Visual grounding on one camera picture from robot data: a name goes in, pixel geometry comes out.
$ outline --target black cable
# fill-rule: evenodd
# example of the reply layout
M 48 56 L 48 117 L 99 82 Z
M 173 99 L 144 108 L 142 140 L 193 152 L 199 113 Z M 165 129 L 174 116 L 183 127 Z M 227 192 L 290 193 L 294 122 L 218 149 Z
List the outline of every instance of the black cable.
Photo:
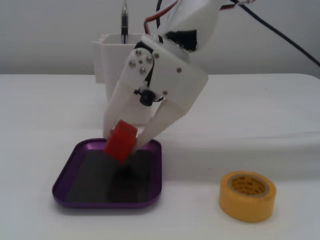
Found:
M 156 11 L 158 12 L 161 8 L 161 4 L 162 4 L 162 0 L 158 0 L 158 3 L 156 5 Z M 160 17 L 158 17 L 156 19 L 156 28 L 158 29 L 160 27 Z M 159 41 L 160 43 L 164 43 L 164 39 L 162 38 L 162 36 L 159 35 Z
M 235 4 L 239 3 L 238 0 L 230 0 L 230 1 Z M 299 46 L 294 41 L 292 41 L 289 37 L 284 35 L 282 32 L 280 32 L 278 29 L 271 26 L 269 23 L 267 23 L 263 19 L 261 19 L 258 15 L 256 15 L 253 11 L 251 11 L 245 5 L 240 4 L 239 7 L 242 8 L 244 11 L 246 11 L 251 17 L 253 17 L 255 20 L 257 20 L 259 23 L 261 23 L 262 25 L 264 25 L 265 27 L 267 27 L 268 29 L 270 29 L 271 31 L 273 31 L 274 33 L 279 35 L 284 40 L 286 40 L 288 43 L 290 43 L 292 46 L 294 46 L 296 49 L 298 49 L 301 53 L 303 53 L 307 58 L 309 58 L 312 62 L 314 62 L 316 65 L 318 65 L 318 67 L 320 67 L 320 62 L 317 59 L 315 59 L 313 56 L 311 56 L 306 50 L 304 50 L 301 46 Z

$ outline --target white table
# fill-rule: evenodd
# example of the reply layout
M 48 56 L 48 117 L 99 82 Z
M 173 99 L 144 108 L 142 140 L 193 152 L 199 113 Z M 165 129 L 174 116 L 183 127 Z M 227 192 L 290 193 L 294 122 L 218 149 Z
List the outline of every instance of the white table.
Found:
M 190 113 L 157 137 L 159 202 L 79 210 L 57 205 L 51 189 L 74 146 L 102 135 L 105 88 L 94 76 L 0 75 L 0 239 L 318 240 L 319 92 L 307 75 L 211 76 Z M 233 170 L 274 181 L 271 218 L 248 224 L 222 212 L 219 180 Z

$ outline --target tape roll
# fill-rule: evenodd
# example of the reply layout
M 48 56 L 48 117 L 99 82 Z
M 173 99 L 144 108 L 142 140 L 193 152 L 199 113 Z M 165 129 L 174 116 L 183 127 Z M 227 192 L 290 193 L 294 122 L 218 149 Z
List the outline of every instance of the tape roll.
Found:
M 244 222 L 260 222 L 272 215 L 276 186 L 265 176 L 235 171 L 221 180 L 219 204 L 229 216 Z

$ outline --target white wall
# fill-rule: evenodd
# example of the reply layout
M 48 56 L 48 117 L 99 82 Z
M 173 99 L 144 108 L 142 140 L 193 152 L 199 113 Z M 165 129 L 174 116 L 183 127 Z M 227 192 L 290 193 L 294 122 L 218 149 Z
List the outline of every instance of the white wall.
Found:
M 130 32 L 143 32 L 156 4 L 129 0 Z M 320 60 L 319 0 L 257 0 L 250 8 Z M 0 0 L 0 73 L 93 74 L 91 41 L 119 32 L 120 10 L 120 0 Z M 214 37 L 194 62 L 211 74 L 320 78 L 315 64 L 242 9 L 220 13 Z

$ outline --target red block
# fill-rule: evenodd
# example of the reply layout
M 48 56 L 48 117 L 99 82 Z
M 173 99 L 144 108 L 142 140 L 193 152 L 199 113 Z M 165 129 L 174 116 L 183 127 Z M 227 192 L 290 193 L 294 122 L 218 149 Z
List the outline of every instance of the red block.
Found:
M 124 164 L 136 145 L 138 129 L 120 120 L 106 142 L 104 153 Z

